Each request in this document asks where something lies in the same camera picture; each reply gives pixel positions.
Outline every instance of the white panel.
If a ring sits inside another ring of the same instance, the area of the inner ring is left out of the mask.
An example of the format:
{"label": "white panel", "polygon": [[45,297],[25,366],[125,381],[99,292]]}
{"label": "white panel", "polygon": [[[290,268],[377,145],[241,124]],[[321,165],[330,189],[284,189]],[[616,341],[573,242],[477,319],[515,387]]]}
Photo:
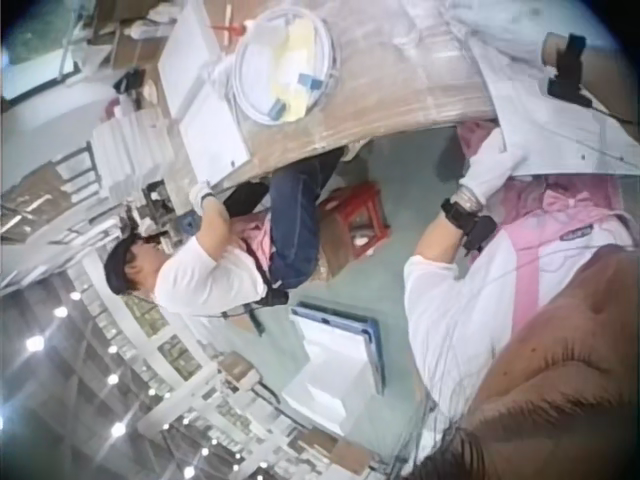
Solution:
{"label": "white panel", "polygon": [[182,118],[201,85],[200,70],[220,58],[220,46],[202,0],[190,0],[178,18],[158,63],[173,118]]}
{"label": "white panel", "polygon": [[249,160],[227,102],[208,84],[180,123],[180,133],[198,181],[215,184]]}

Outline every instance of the workbench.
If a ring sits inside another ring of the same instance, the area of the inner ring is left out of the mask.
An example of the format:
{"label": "workbench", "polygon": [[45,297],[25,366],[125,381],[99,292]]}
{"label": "workbench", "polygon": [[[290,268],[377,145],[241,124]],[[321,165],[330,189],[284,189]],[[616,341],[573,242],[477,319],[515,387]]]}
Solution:
{"label": "workbench", "polygon": [[[414,19],[421,40],[411,52],[394,45],[385,34],[385,25],[393,23],[389,8],[397,8],[394,2],[397,0],[293,2],[326,22],[340,58],[337,82],[319,106],[293,123],[259,125],[235,109],[251,160],[224,179],[222,187],[359,140],[495,117],[479,70],[465,57],[438,11],[440,0],[420,0],[420,12]],[[255,18],[281,3],[233,1],[232,21]],[[224,24],[223,0],[205,0],[205,7],[212,25]],[[223,35],[216,35],[224,45]],[[227,53],[234,48],[235,41]],[[169,116],[157,69],[147,68],[147,78],[156,84],[159,107]],[[165,181],[174,208],[181,214],[191,208],[188,192],[196,178],[177,128],[174,130],[176,160]]]}

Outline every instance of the plastic stool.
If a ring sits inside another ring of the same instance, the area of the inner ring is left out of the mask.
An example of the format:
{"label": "plastic stool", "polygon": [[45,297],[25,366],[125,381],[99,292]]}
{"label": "plastic stool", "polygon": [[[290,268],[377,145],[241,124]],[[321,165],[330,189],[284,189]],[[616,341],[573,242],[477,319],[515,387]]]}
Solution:
{"label": "plastic stool", "polygon": [[[321,215],[335,215],[351,237],[354,258],[370,254],[380,242],[389,238],[391,229],[386,225],[380,189],[375,183],[367,182],[351,187],[339,188],[319,205]],[[358,245],[358,230],[367,230],[367,241]]]}

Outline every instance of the black device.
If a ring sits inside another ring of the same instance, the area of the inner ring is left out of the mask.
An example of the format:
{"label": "black device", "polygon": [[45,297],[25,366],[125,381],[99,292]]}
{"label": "black device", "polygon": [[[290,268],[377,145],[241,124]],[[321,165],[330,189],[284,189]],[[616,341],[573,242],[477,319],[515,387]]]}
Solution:
{"label": "black device", "polygon": [[466,237],[462,248],[469,252],[482,252],[483,244],[491,238],[498,224],[488,215],[477,215],[468,212],[457,202],[448,198],[440,206],[447,220],[460,229]]}
{"label": "black device", "polygon": [[582,83],[582,53],[587,46],[585,37],[569,35],[567,46],[558,52],[556,67],[558,74],[549,79],[547,93],[553,98],[573,103],[585,108],[591,108],[593,102],[581,92]]}

